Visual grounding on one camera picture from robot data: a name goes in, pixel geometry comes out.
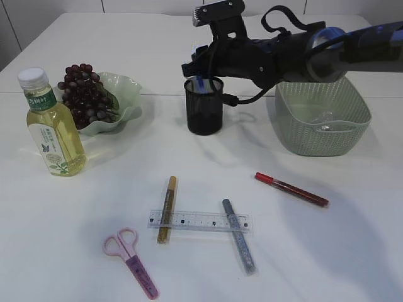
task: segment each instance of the silver glitter marker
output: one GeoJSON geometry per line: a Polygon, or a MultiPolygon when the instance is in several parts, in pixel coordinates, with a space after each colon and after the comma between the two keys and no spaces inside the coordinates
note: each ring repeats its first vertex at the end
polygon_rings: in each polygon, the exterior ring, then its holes
{"type": "MultiPolygon", "coordinates": [[[[228,199],[222,201],[222,205],[224,206],[225,214],[227,214],[227,219],[229,225],[232,228],[240,228],[238,219],[234,213],[234,209],[232,209],[231,203],[228,199]]],[[[232,231],[232,236],[234,236],[235,243],[237,245],[238,253],[241,256],[242,263],[244,264],[244,268],[247,275],[251,275],[256,272],[256,267],[254,266],[253,259],[249,248],[247,247],[244,234],[240,231],[232,231]]]]}

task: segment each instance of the green plastic basket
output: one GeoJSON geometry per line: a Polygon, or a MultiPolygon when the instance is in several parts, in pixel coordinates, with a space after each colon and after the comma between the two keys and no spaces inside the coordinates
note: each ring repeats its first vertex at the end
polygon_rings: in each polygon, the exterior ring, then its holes
{"type": "Polygon", "coordinates": [[[371,122],[368,106],[345,77],[330,84],[278,84],[276,113],[288,148],[304,156],[346,154],[371,122]],[[320,120],[324,115],[333,119],[320,120]]]}

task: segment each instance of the grapes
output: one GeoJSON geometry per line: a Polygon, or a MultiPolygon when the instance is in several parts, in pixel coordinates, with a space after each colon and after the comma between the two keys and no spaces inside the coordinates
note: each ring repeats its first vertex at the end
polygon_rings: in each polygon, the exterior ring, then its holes
{"type": "Polygon", "coordinates": [[[57,87],[63,90],[63,103],[70,109],[77,129],[83,129],[94,121],[111,123],[118,115],[112,100],[105,92],[98,90],[103,85],[99,74],[89,64],[71,65],[65,69],[64,81],[57,87]]]}
{"type": "Polygon", "coordinates": [[[70,83],[69,83],[69,87],[70,87],[71,89],[75,89],[75,88],[78,87],[78,85],[77,85],[76,82],[70,82],[70,83]]]}
{"type": "Polygon", "coordinates": [[[64,104],[69,108],[72,109],[72,104],[69,101],[65,101],[64,104]]]}
{"type": "Polygon", "coordinates": [[[93,71],[93,67],[88,64],[88,65],[86,66],[86,72],[88,72],[88,73],[90,74],[90,73],[92,73],[92,71],[93,71]]]}
{"type": "Polygon", "coordinates": [[[71,65],[71,70],[74,72],[80,71],[80,67],[77,64],[71,65]]]}
{"type": "Polygon", "coordinates": [[[106,112],[100,110],[100,111],[98,111],[98,112],[96,113],[96,116],[97,116],[100,120],[102,120],[103,118],[106,118],[106,112]]]}
{"type": "Polygon", "coordinates": [[[75,78],[75,79],[81,79],[81,77],[82,77],[82,75],[81,75],[80,72],[75,72],[75,73],[73,73],[73,78],[75,78]]]}
{"type": "Polygon", "coordinates": [[[76,101],[75,106],[76,106],[76,108],[84,109],[86,107],[86,103],[78,100],[78,101],[76,101]]]}
{"type": "Polygon", "coordinates": [[[84,112],[81,109],[73,108],[73,109],[71,109],[71,114],[73,116],[76,116],[76,117],[80,118],[80,117],[82,117],[84,115],[84,112]]]}
{"type": "Polygon", "coordinates": [[[88,79],[89,79],[89,73],[88,73],[88,72],[83,72],[83,73],[82,73],[82,78],[83,78],[84,80],[88,80],[88,79]]]}
{"type": "Polygon", "coordinates": [[[64,90],[64,89],[65,89],[65,84],[64,84],[64,82],[59,82],[59,83],[57,83],[57,88],[59,88],[60,90],[64,90]]]}
{"type": "Polygon", "coordinates": [[[71,75],[66,74],[64,76],[64,81],[67,82],[67,83],[70,83],[70,82],[74,81],[74,79],[73,79],[73,77],[71,75]]]}
{"type": "Polygon", "coordinates": [[[84,87],[86,85],[86,83],[83,80],[77,80],[76,83],[78,87],[84,87]]]}
{"type": "Polygon", "coordinates": [[[91,73],[91,80],[93,80],[94,82],[99,82],[100,79],[101,77],[97,73],[95,72],[91,73]]]}
{"type": "Polygon", "coordinates": [[[95,115],[95,110],[94,109],[88,109],[86,111],[86,115],[88,115],[89,117],[92,117],[95,115]]]}
{"type": "Polygon", "coordinates": [[[110,116],[106,116],[106,118],[104,118],[102,121],[104,121],[104,122],[106,122],[106,123],[111,123],[112,122],[112,119],[111,119],[111,117],[110,116]]]}
{"type": "Polygon", "coordinates": [[[92,116],[92,117],[90,117],[89,118],[89,123],[91,124],[92,122],[94,122],[94,121],[98,121],[98,118],[96,117],[96,116],[92,116]]]}
{"type": "Polygon", "coordinates": [[[106,105],[104,103],[98,103],[99,110],[106,110],[106,105]]]}
{"type": "Polygon", "coordinates": [[[62,100],[63,101],[68,101],[70,99],[70,96],[68,95],[68,94],[66,94],[66,93],[63,93],[63,95],[62,95],[62,100]]]}

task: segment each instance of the mesh pen cup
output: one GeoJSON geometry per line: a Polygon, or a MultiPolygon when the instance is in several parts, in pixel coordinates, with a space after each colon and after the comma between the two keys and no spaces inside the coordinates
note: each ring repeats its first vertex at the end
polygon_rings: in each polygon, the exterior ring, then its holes
{"type": "Polygon", "coordinates": [[[338,156],[350,151],[371,113],[350,81],[276,86],[276,115],[287,147],[304,156],[338,156]]]}
{"type": "Polygon", "coordinates": [[[214,77],[215,90],[208,79],[193,77],[184,83],[188,128],[198,135],[210,135],[222,127],[222,94],[224,83],[214,77]]]}

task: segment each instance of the blue pen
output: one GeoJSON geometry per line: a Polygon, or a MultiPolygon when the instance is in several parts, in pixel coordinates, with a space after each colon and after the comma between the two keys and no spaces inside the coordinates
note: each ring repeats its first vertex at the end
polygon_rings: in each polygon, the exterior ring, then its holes
{"type": "MultiPolygon", "coordinates": [[[[231,203],[228,199],[222,201],[224,206],[225,214],[227,214],[227,219],[231,228],[240,228],[238,219],[232,209],[231,203]]],[[[247,247],[244,234],[241,231],[232,231],[232,236],[234,236],[235,243],[237,245],[238,253],[241,256],[242,263],[247,275],[251,275],[256,272],[256,267],[254,266],[252,255],[247,247]]]]}
{"type": "Polygon", "coordinates": [[[200,75],[196,76],[196,91],[199,93],[207,93],[206,87],[204,86],[204,80],[200,75]]]}

